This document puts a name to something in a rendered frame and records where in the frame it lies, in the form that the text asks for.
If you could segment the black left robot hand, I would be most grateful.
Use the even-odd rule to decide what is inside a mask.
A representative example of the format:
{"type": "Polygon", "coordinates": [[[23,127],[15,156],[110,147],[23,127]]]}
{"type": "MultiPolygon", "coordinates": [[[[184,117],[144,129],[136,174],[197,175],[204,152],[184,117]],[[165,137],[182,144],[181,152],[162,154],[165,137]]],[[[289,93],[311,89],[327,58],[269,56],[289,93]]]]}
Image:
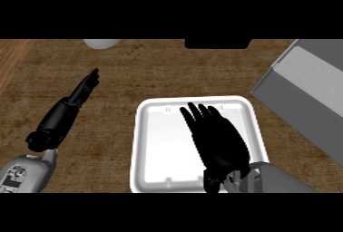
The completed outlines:
{"type": "Polygon", "coordinates": [[[31,151],[42,152],[60,147],[79,116],[82,105],[99,84],[98,73],[99,69],[95,68],[79,83],[71,95],[64,97],[52,106],[36,131],[30,133],[26,139],[31,151]]]}

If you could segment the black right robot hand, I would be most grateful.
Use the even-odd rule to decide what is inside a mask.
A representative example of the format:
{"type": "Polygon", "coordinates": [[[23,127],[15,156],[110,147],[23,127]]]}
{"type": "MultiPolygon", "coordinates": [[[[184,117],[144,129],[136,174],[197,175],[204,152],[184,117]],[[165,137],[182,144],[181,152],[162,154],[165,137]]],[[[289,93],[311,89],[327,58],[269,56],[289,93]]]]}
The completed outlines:
{"type": "Polygon", "coordinates": [[[222,117],[213,106],[188,103],[179,108],[193,134],[193,142],[203,160],[204,190],[215,194],[221,191],[228,174],[250,174],[250,151],[233,122],[222,117]]]}

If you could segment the white plastic tray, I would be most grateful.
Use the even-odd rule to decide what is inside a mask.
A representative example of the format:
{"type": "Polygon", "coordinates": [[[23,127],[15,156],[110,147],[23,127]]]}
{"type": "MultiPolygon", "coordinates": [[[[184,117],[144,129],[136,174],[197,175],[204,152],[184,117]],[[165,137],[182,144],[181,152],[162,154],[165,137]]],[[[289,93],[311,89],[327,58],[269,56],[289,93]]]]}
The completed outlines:
{"type": "Polygon", "coordinates": [[[234,123],[250,150],[250,161],[268,155],[250,101],[237,95],[156,98],[136,108],[131,168],[135,193],[201,193],[204,164],[179,109],[190,103],[212,106],[234,123]]]}

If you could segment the grey box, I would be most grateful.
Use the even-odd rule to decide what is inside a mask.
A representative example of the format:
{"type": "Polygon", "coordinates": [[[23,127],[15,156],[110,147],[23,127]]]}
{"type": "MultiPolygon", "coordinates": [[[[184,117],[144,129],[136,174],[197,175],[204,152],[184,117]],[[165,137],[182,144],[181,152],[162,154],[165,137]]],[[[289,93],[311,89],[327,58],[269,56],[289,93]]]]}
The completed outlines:
{"type": "Polygon", "coordinates": [[[298,39],[253,97],[343,166],[343,39],[298,39]]]}

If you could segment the white round object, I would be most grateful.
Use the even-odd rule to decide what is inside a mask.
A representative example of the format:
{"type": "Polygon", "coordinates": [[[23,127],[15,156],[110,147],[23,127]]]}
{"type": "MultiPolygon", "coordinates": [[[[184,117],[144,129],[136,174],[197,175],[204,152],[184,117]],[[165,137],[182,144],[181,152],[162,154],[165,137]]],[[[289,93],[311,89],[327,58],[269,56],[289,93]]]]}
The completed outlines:
{"type": "Polygon", "coordinates": [[[120,39],[85,39],[83,40],[86,45],[97,50],[104,50],[113,47],[120,41],[122,41],[120,39]]]}

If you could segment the black appliance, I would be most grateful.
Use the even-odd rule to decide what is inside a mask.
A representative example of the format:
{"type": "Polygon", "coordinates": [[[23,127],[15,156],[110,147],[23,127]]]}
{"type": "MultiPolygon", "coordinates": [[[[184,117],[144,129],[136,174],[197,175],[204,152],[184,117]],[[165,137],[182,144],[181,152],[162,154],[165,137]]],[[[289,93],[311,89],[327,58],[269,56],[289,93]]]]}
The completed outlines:
{"type": "Polygon", "coordinates": [[[246,49],[250,46],[250,39],[230,40],[200,40],[187,39],[185,47],[188,49],[246,49]]]}

